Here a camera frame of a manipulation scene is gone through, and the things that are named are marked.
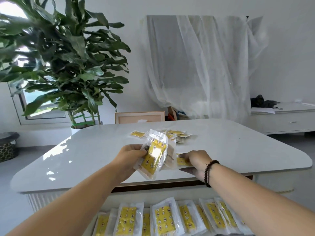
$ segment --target cabinet drawer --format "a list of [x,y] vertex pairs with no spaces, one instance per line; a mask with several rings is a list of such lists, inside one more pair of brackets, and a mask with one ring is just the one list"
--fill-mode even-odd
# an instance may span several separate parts
[[314,130],[315,112],[255,114],[247,126],[262,133]]

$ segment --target hand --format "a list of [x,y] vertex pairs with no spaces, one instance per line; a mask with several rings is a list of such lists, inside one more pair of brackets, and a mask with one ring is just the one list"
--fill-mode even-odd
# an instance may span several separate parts
[[140,150],[142,144],[123,146],[111,165],[117,170],[117,184],[127,180],[136,170],[133,168],[139,158],[145,156],[147,151]]
[[185,158],[194,167],[182,168],[181,171],[194,175],[198,180],[204,182],[204,172],[207,165],[212,161],[205,150],[190,151],[179,155],[180,158]]

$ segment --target white tabletop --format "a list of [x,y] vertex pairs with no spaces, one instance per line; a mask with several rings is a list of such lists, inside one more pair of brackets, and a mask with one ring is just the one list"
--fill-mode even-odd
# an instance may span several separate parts
[[[176,145],[176,152],[204,149],[213,159],[239,173],[303,169],[313,164],[304,152],[228,120],[98,125],[80,130],[20,170],[11,188],[21,193],[71,188],[108,164],[122,146],[144,141],[129,136],[132,131],[146,132],[150,128],[193,134],[185,144]],[[188,177],[192,176],[180,170],[163,170],[156,180]],[[135,172],[124,183],[145,181]]]

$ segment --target forearm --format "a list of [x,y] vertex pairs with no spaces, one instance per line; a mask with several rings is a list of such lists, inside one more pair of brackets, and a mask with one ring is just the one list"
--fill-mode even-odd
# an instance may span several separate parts
[[7,236],[81,235],[117,184],[116,166],[108,164],[42,208]]
[[241,174],[214,164],[210,185],[256,235],[312,235],[315,214]]

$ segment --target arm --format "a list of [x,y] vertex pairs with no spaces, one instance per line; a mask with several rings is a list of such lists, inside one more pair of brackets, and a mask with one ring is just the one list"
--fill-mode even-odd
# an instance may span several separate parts
[[[212,161],[208,154],[200,150],[180,157],[188,158],[194,166],[182,170],[204,181],[204,171]],[[230,168],[212,165],[209,184],[257,236],[313,235],[315,232],[315,214],[312,211]]]
[[116,158],[49,205],[26,219],[7,236],[82,235],[113,188],[129,178],[147,152],[141,144],[124,146]]

